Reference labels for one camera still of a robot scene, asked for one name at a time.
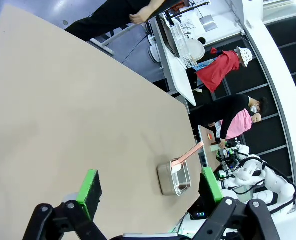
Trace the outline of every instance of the person in pink shirt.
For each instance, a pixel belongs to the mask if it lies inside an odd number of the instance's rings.
[[[231,121],[226,139],[233,139],[240,136],[242,133],[248,131],[253,123],[261,121],[261,115],[255,113],[253,116],[250,116],[246,109],[238,112],[238,114]],[[209,124],[209,127],[216,128],[216,138],[220,138],[222,120],[216,123]]]

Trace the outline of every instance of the face mask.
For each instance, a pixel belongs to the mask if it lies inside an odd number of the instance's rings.
[[[250,107],[250,111],[253,112],[254,114],[257,113],[257,109],[255,106]]]

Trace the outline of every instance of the metal container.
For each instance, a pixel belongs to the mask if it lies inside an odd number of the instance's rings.
[[[169,163],[165,163],[157,167],[162,195],[180,196],[190,187],[190,176],[187,162],[182,162],[181,169],[175,173],[172,173],[170,165],[171,162],[175,160],[177,159],[173,159]]]

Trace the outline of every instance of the table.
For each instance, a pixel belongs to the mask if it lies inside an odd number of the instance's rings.
[[[179,62],[179,59],[177,57],[174,57],[165,46],[155,17],[150,20],[150,24],[158,46],[160,63],[162,66],[164,77],[168,83],[169,94],[174,94],[175,92],[178,92],[193,106],[195,106],[196,102],[194,100],[185,68]]]
[[[98,169],[95,223],[109,239],[164,233],[198,197],[162,196],[157,165],[194,138],[184,106],[111,57],[22,10],[0,16],[0,239],[22,239],[33,209],[58,206]],[[64,239],[76,239],[68,234]]]
[[[210,167],[214,172],[214,170],[217,169],[218,166],[220,166],[220,162],[217,160],[217,152],[210,151],[211,144],[215,143],[213,132],[200,125],[198,126],[198,132],[199,132],[200,141],[202,141],[204,144],[202,148],[202,152],[204,154],[206,165],[207,167]],[[208,134],[212,136],[211,140],[208,139]]]

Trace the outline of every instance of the black shirt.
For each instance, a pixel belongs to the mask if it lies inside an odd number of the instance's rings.
[[[222,120],[220,138],[225,139],[233,118],[238,114],[238,112],[247,108],[248,105],[248,96],[236,94],[216,100],[213,103],[206,104],[196,110],[196,113],[194,114],[198,115],[200,118],[200,124],[203,126]]]
[[[145,6],[148,6],[150,0],[127,0],[128,3],[132,6],[134,10],[137,12]],[[155,17],[156,15],[163,13],[168,8],[172,7],[173,5],[177,4],[180,0],[165,0],[161,6],[150,16]]]

